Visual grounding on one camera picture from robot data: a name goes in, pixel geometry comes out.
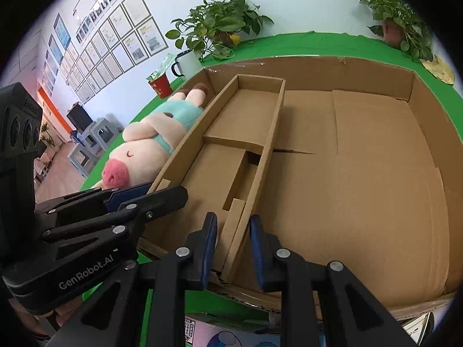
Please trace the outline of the person's left hand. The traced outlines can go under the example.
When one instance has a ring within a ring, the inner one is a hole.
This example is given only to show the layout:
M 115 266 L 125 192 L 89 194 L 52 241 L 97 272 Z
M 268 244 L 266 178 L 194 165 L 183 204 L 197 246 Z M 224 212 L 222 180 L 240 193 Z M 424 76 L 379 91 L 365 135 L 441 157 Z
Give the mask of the person's left hand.
M 9 303 L 15 314 L 19 317 L 21 324 L 26 327 L 28 331 L 31 331 L 34 335 L 51 337 L 52 334 L 46 327 L 44 327 L 41 319 L 52 317 L 52 320 L 54 320 L 59 327 L 63 327 L 64 324 L 66 324 L 73 316 L 75 311 L 82 305 L 83 299 L 80 295 L 64 305 L 43 314 L 30 313 L 15 298 L 10 298 Z

